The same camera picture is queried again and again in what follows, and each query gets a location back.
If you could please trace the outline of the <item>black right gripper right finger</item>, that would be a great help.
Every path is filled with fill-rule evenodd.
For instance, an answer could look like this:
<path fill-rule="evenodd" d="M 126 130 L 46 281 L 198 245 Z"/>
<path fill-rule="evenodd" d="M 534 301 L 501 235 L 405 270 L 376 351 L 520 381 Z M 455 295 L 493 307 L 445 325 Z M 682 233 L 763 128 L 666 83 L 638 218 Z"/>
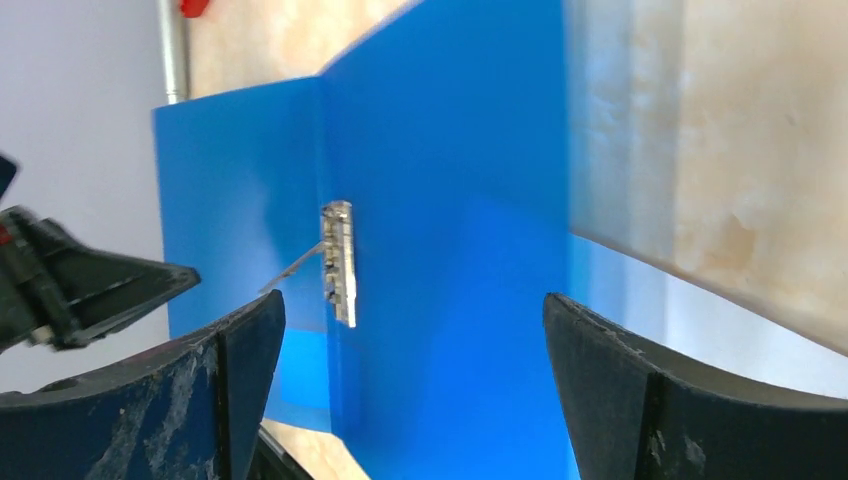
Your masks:
<path fill-rule="evenodd" d="M 847 403 L 710 366 L 558 294 L 547 350 L 584 479 L 847 475 Z"/>

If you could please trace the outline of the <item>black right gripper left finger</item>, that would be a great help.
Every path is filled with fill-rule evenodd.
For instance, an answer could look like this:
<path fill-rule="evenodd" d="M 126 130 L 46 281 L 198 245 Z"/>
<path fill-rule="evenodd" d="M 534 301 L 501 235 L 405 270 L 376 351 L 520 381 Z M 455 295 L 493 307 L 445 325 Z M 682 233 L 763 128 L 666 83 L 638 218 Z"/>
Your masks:
<path fill-rule="evenodd" d="M 1 397 L 5 479 L 244 479 L 285 330 L 273 291 L 111 365 Z"/>

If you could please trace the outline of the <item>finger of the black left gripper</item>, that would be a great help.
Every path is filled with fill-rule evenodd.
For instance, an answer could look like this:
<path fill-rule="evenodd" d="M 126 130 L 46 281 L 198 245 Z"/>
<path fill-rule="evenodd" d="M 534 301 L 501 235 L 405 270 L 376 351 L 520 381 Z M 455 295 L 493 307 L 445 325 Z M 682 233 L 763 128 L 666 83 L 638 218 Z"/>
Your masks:
<path fill-rule="evenodd" d="M 88 247 L 50 218 L 1 213 L 1 348 L 84 348 L 198 285 L 191 268 Z"/>

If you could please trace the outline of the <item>blue clip file folder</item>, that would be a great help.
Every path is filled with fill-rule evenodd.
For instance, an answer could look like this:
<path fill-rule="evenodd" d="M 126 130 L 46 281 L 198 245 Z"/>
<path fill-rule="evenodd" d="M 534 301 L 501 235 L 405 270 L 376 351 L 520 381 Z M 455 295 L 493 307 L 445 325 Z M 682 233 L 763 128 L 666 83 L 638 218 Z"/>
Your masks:
<path fill-rule="evenodd" d="M 252 297 L 352 205 L 355 305 L 318 259 L 283 287 L 267 411 L 374 479 L 584 479 L 543 322 L 596 270 L 568 231 L 557 1 L 425 1 L 323 73 L 154 114 L 165 254 L 201 285 L 174 332 Z"/>

